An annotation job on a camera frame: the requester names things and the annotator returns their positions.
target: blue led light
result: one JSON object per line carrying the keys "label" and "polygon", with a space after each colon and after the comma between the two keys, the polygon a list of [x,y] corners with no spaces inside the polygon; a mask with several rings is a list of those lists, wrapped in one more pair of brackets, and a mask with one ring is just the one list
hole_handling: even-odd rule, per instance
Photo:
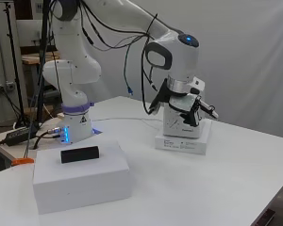
{"label": "blue led light", "polygon": [[68,143],[69,138],[68,138],[68,128],[67,127],[64,128],[64,134],[65,134],[65,142]]}

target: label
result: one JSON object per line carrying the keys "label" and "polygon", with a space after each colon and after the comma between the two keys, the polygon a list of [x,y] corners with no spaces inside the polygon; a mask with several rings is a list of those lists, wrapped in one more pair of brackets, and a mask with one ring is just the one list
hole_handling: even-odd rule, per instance
{"label": "label", "polygon": [[186,141],[186,142],[175,142],[171,141],[170,139],[163,140],[163,146],[165,148],[172,148],[172,149],[195,149],[196,144]]}

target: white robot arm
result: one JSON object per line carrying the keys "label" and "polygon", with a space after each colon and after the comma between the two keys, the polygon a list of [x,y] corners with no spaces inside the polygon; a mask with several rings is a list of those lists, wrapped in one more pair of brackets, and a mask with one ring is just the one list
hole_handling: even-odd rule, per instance
{"label": "white robot arm", "polygon": [[[198,121],[199,107],[212,117],[218,117],[211,106],[198,98],[205,85],[194,77],[199,47],[195,37],[169,27],[128,0],[53,0],[51,6],[55,15],[53,32],[61,60],[46,63],[43,75],[61,92],[65,114],[60,125],[65,132],[62,142],[77,142],[92,135],[88,99],[85,93],[75,88],[75,84],[96,82],[101,75],[100,65],[83,45],[83,34],[86,32],[81,32],[84,9],[101,25],[116,32],[140,33],[153,39],[143,49],[146,59],[153,67],[168,71],[169,76],[148,113],[155,113],[161,103],[167,103],[165,135],[199,137],[200,129],[198,132],[194,129],[192,133],[180,131],[185,127],[201,127]],[[180,124],[180,129],[170,131],[168,126],[174,120]]]}

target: wall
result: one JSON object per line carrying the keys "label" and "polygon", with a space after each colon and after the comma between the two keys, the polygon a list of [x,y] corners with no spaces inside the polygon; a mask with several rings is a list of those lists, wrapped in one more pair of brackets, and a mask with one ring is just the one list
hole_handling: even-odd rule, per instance
{"label": "wall", "polygon": [[32,18],[34,20],[41,20],[42,19],[42,10],[38,5],[42,5],[42,0],[30,0],[31,4],[31,12],[32,12]]}
{"label": "wall", "polygon": [[[6,72],[7,72],[7,79],[8,81],[14,81],[15,75],[13,70],[13,64],[12,64],[12,56],[10,51],[10,44],[9,44],[9,38],[7,36],[8,33],[8,23],[7,23],[7,16],[6,13],[3,11],[5,8],[4,3],[0,3],[0,40],[2,43],[2,51],[4,55],[4,61],[6,64]],[[17,65],[18,65],[18,72],[20,76],[21,81],[21,90],[23,94],[23,100],[24,105],[27,105],[26,100],[26,89],[25,89],[25,83],[23,78],[23,70],[22,70],[22,60],[20,55],[20,49],[18,44],[18,34],[16,29],[16,23],[15,23],[15,16],[14,16],[14,7],[13,4],[11,4],[10,9],[10,18],[12,23],[12,31],[14,35],[14,43],[15,43],[15,52],[17,56]],[[0,57],[0,84],[5,84],[5,78],[3,75],[3,64]],[[17,97],[17,91],[14,90],[9,95],[10,99],[17,105],[18,104],[18,97]],[[1,94],[0,95],[0,121],[14,121],[15,115],[12,111],[7,99]]]}
{"label": "wall", "polygon": [[[283,0],[135,2],[200,40],[197,75],[206,81],[206,100],[216,106],[220,121],[283,137]],[[111,44],[120,39],[102,32]],[[141,47],[136,44],[128,60],[128,80],[139,100]],[[89,49],[103,68],[101,81],[85,86],[90,99],[126,96],[125,50]],[[156,84],[165,75],[155,70]],[[146,95],[151,101],[155,93],[147,88]]]}

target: white box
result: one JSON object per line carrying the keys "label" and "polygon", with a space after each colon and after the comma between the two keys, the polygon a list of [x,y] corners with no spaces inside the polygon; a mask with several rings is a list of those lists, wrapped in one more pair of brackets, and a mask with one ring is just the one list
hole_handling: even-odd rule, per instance
{"label": "white box", "polygon": [[178,151],[183,153],[206,154],[211,120],[204,119],[202,122],[204,127],[200,138],[164,136],[163,129],[161,129],[155,137],[155,147],[157,149]]}
{"label": "white box", "polygon": [[[39,214],[131,196],[129,167],[117,142],[77,144],[37,153],[33,189]],[[100,157],[61,164],[60,151],[87,146],[98,146]]]}

